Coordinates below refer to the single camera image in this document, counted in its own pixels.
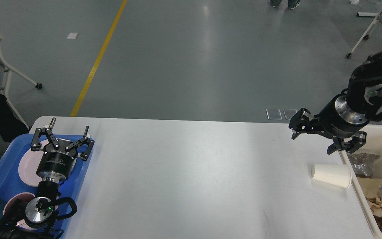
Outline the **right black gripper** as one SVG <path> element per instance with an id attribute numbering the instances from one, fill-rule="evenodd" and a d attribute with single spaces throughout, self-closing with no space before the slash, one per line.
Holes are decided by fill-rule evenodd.
<path id="1" fill-rule="evenodd" d="M 328 155 L 335 151 L 354 153 L 366 143 L 367 133 L 359 130 L 369 123 L 365 116 L 368 110 L 370 103 L 365 99 L 338 94 L 315 116 L 308 109 L 301 108 L 288 124 L 292 131 L 291 139 L 301 134 L 321 135 L 327 132 L 333 141 L 327 148 Z M 350 136 L 351 140 L 346 142 L 344 138 Z"/>

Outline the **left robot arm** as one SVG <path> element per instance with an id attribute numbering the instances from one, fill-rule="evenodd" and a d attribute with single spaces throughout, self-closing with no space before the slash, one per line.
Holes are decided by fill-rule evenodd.
<path id="1" fill-rule="evenodd" d="M 17 137 L 0 160 L 0 239 L 59 239 L 77 212 L 94 139 L 54 135 L 55 118 Z"/>

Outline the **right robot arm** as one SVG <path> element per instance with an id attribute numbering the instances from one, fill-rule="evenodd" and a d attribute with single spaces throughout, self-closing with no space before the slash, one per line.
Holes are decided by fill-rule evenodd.
<path id="1" fill-rule="evenodd" d="M 346 89 L 336 95 L 317 115 L 300 109 L 290 120 L 292 139 L 301 134 L 318 134 L 331 139 L 327 154 L 354 153 L 366 143 L 362 128 L 382 121 L 382 52 L 370 55 L 357 67 Z"/>

